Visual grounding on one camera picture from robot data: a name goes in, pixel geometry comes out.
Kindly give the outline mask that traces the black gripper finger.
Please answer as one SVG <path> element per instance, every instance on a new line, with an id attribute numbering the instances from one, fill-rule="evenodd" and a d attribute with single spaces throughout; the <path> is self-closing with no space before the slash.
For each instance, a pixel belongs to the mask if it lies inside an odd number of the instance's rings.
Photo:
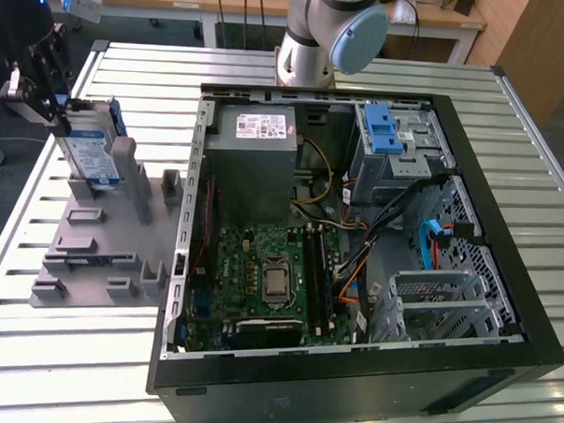
<path id="1" fill-rule="evenodd" d="M 33 118 L 30 122 L 47 126 L 55 137 L 68 138 L 71 126 L 66 109 L 70 100 L 70 94 L 55 93 L 53 99 L 40 92 L 32 94 Z"/>
<path id="2" fill-rule="evenodd" d="M 50 95 L 71 93 L 74 72 L 66 36 L 66 27 L 57 22 L 48 34 L 29 48 L 33 68 L 30 78 Z"/>

